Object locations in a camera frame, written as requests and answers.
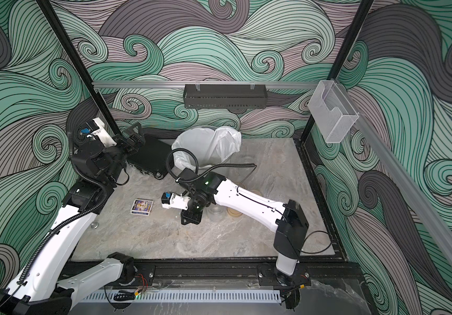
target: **coiled cable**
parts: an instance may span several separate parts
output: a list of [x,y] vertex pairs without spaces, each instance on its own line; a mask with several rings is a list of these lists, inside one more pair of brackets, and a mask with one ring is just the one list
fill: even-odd
[[172,168],[170,167],[170,157],[175,153],[175,152],[179,152],[179,151],[183,151],[186,152],[187,154],[191,155],[191,157],[193,158],[193,160],[195,161],[195,173],[198,174],[198,159],[196,158],[196,156],[189,151],[188,149],[185,148],[176,148],[173,149],[172,151],[170,151],[170,153],[168,154],[168,156],[166,157],[166,171],[176,180],[177,183],[189,183],[189,182],[193,182],[196,180],[199,180],[200,178],[204,177],[205,175],[207,175],[211,170],[219,168],[219,167],[237,167],[237,168],[248,168],[248,167],[256,167],[256,165],[254,163],[246,163],[246,164],[235,164],[235,163],[221,163],[221,164],[216,164],[212,167],[207,168],[203,173],[199,174],[197,177],[190,179],[190,180],[183,180],[181,178],[179,178],[176,174],[174,174],[172,172]]
[[[69,157],[71,157],[72,155],[74,155],[74,137],[73,137],[72,132],[68,131],[67,137],[68,137],[68,141],[69,141]],[[53,236],[56,235],[56,233],[58,233],[59,230],[61,230],[64,226],[70,224],[71,222],[73,222],[79,218],[82,218],[85,215],[95,211],[96,209],[98,209],[100,206],[102,206],[107,201],[107,196],[108,196],[107,186],[105,186],[102,182],[100,182],[98,180],[94,180],[94,179],[88,177],[87,175],[85,175],[83,172],[81,172],[79,170],[79,168],[72,162],[72,160],[70,162],[72,163],[72,168],[74,169],[74,172],[76,172],[83,181],[89,182],[95,186],[100,187],[100,189],[102,190],[102,198],[100,200],[98,200],[98,202],[91,208],[86,209],[83,212],[66,219],[62,223],[58,224],[54,229],[49,231],[49,233],[40,242],[39,246],[37,246],[37,249],[35,250],[34,254],[30,257],[27,264],[23,268],[23,270],[21,272],[21,276],[19,277],[19,280],[17,282],[17,284],[19,284],[19,285],[25,285],[24,281],[28,277],[28,272],[34,265],[35,260],[39,256],[42,249],[44,249],[46,244],[51,240],[51,238]]]

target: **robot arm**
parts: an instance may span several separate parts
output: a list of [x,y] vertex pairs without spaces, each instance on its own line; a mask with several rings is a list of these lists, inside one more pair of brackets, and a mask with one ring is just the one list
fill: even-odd
[[[78,210],[72,205],[61,208],[53,227],[76,215]],[[0,289],[0,311],[17,315],[68,314],[78,302],[107,283],[116,280],[128,283],[133,279],[133,258],[114,253],[100,264],[58,281],[72,250],[96,216],[89,213],[54,235],[35,260],[26,283],[17,284],[20,272],[5,289]]]
[[[144,139],[141,136],[134,139],[118,137],[116,143],[98,118],[84,123],[81,133],[94,135],[100,141],[84,143],[70,158],[83,173],[102,182],[110,195],[126,163],[128,151],[135,150],[132,145]],[[58,281],[80,237],[102,209],[102,205],[92,208],[99,202],[101,190],[98,185],[83,180],[70,189],[48,235],[59,225],[63,227],[55,231],[47,243],[41,243],[40,253],[37,252],[39,254],[33,263],[28,263],[6,288],[0,289],[0,312],[12,315],[68,314],[73,306],[98,288],[116,280],[120,284],[133,281],[133,258],[120,253],[109,255],[81,274]]]
[[294,273],[309,226],[301,206],[294,200],[285,204],[263,198],[215,172],[209,172],[197,181],[185,182],[195,177],[192,170],[184,169],[177,183],[189,195],[184,197],[165,192],[161,198],[163,207],[181,209],[182,224],[188,221],[200,223],[201,213],[210,203],[233,208],[259,221],[275,233],[273,247],[278,251],[276,267],[284,277],[290,277]]

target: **black cable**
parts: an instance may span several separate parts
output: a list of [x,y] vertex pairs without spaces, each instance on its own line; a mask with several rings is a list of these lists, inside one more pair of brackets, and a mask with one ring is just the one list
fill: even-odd
[[287,222],[287,218],[286,218],[286,216],[284,215],[284,213],[282,213],[282,212],[280,212],[280,211],[278,211],[277,209],[273,209],[273,210],[275,210],[275,211],[277,211],[277,212],[279,212],[280,213],[280,215],[284,218],[284,220]]
[[[74,155],[74,136],[71,131],[67,132],[67,136],[68,136],[68,140],[69,140],[69,156],[72,156],[72,155]],[[19,285],[25,285],[24,281],[28,277],[28,272],[30,271],[31,267],[34,265],[35,260],[39,256],[42,249],[46,246],[46,244],[50,241],[50,239],[56,233],[58,233],[59,230],[61,230],[64,226],[67,226],[71,222],[95,211],[98,207],[102,206],[107,201],[107,196],[108,196],[107,187],[102,182],[100,182],[98,180],[94,180],[94,179],[88,177],[87,175],[85,175],[83,172],[81,172],[78,169],[78,167],[72,161],[70,161],[70,163],[72,164],[72,168],[74,169],[74,172],[76,172],[83,181],[89,182],[95,186],[100,187],[100,189],[102,190],[102,198],[93,207],[91,207],[87,210],[84,210],[81,213],[76,214],[75,216],[72,216],[72,217],[66,219],[62,223],[58,224],[54,229],[49,231],[49,233],[40,242],[39,246],[37,246],[37,249],[35,250],[34,254],[30,257],[27,264],[23,268],[23,270],[21,272],[21,276],[19,277],[19,280],[17,282],[17,284],[19,284]]]
[[289,290],[289,291],[286,291],[286,292],[284,292],[284,293],[281,293],[280,294],[280,296],[285,296],[285,295],[287,295],[288,293],[291,293],[291,292],[293,292],[293,291],[296,291],[296,290],[298,290],[298,289],[303,289],[300,285],[299,286],[297,286],[297,287],[294,287],[294,288],[292,288],[291,290]]
[[125,174],[126,174],[126,176],[128,176],[128,178],[127,178],[127,179],[125,180],[125,182],[122,183],[122,184],[116,183],[116,185],[118,185],[118,186],[126,185],[126,183],[128,183],[128,181],[130,180],[130,176],[128,175],[128,172],[126,171],[126,166],[123,167],[123,170],[125,171]]
[[240,193],[238,192],[238,188],[240,188],[240,185],[242,185],[242,184],[244,183],[244,181],[245,181],[246,179],[248,179],[248,177],[249,177],[252,173],[254,173],[254,171],[256,170],[256,168],[257,168],[257,165],[254,165],[254,168],[251,170],[251,172],[250,172],[249,174],[247,174],[247,176],[244,177],[244,179],[240,182],[240,184],[238,184],[238,186],[236,186],[236,193],[240,194]]
[[[316,231],[313,231],[312,233],[308,234],[308,235],[305,237],[305,240],[303,241],[303,245],[305,245],[305,242],[307,241],[307,239],[308,239],[312,234],[317,233],[317,232],[322,232],[322,233],[326,233],[327,235],[329,235],[329,233],[326,232],[326,231],[322,231],[322,230],[316,230]],[[309,252],[303,251],[303,250],[300,250],[300,252],[302,252],[302,253],[304,253],[304,254],[311,254],[311,255],[314,255],[314,254],[320,254],[320,253],[322,253],[323,251],[326,251],[326,250],[332,245],[332,243],[333,243],[333,242],[330,241],[330,242],[329,242],[329,245],[328,245],[325,249],[320,250],[320,251],[314,251],[313,253],[309,253]]]
[[235,167],[235,168],[249,168],[249,167],[255,167],[256,165],[254,163],[246,163],[246,164],[234,164],[234,163],[222,163],[222,164],[216,164],[212,167],[207,168],[203,173],[201,173],[200,175],[198,175],[197,177],[191,179],[191,180],[181,180],[176,178],[176,180],[178,180],[178,182],[183,182],[183,183],[189,183],[189,182],[193,182],[193,181],[197,181],[202,177],[205,177],[205,175],[207,175],[210,171],[212,171],[213,169],[219,168],[219,167]]
[[5,304],[5,302],[7,302],[7,301],[9,301],[12,297],[13,297],[13,295],[16,293],[16,292],[18,292],[18,290],[21,288],[21,284],[16,288],[16,290],[11,294],[11,296],[9,296],[8,298],[7,298],[7,300],[5,300],[1,305],[0,305],[0,308]]
[[114,304],[112,304],[111,300],[109,300],[109,296],[107,295],[107,290],[105,289],[105,286],[103,286],[103,292],[105,292],[105,298],[107,299],[107,302],[109,302],[109,304],[110,304],[114,309],[117,309],[116,306],[114,306]]
[[125,302],[135,299],[135,292],[121,290],[114,295],[114,300],[116,302]]
[[195,161],[195,173],[198,174],[198,159],[196,158],[196,156],[189,151],[188,149],[185,148],[176,148],[173,149],[172,151],[170,151],[170,153],[166,156],[166,161],[165,161],[165,167],[166,167],[166,171],[168,172],[168,174],[170,174],[170,176],[172,176],[174,178],[174,180],[177,179],[177,175],[174,174],[174,172],[172,172],[172,168],[170,167],[170,157],[173,156],[173,154],[175,152],[179,152],[179,151],[183,151],[186,152],[187,154],[191,155],[191,157],[193,158],[193,160]]
[[221,163],[221,164],[216,164],[212,167],[207,168],[203,173],[201,173],[200,175],[198,175],[197,177],[191,179],[191,180],[182,180],[180,179],[176,174],[174,174],[172,172],[172,168],[170,167],[170,157],[175,153],[175,152],[179,152],[179,151],[183,151],[186,152],[187,154],[191,155],[191,157],[193,158],[193,160],[195,161],[195,173],[198,174],[198,159],[196,158],[196,156],[189,151],[188,149],[185,148],[176,148],[173,149],[172,151],[170,151],[170,153],[167,155],[166,157],[166,162],[165,162],[165,167],[166,167],[166,171],[170,174],[170,176],[172,176],[177,182],[182,182],[182,183],[189,183],[189,182],[193,182],[196,180],[199,180],[200,178],[204,177],[205,175],[207,175],[211,170],[219,168],[219,167],[237,167],[237,168],[248,168],[248,167],[255,167],[256,165],[254,163],[246,163],[246,164],[232,164],[232,163]]

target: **vent grille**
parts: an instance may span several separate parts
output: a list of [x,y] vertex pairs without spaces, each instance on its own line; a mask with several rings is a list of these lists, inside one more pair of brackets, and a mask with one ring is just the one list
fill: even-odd
[[[119,290],[108,291],[112,303]],[[95,291],[84,298],[82,303],[107,303],[103,290]],[[280,293],[275,290],[147,290],[138,296],[135,303],[277,303],[280,304]]]

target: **clear plastic container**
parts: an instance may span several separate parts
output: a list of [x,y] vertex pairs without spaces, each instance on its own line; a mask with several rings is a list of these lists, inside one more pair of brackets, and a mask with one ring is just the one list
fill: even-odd
[[212,222],[220,222],[226,217],[226,207],[220,205],[210,205],[206,208],[207,216]]
[[326,143],[340,143],[359,118],[347,90],[333,80],[321,80],[308,108]]

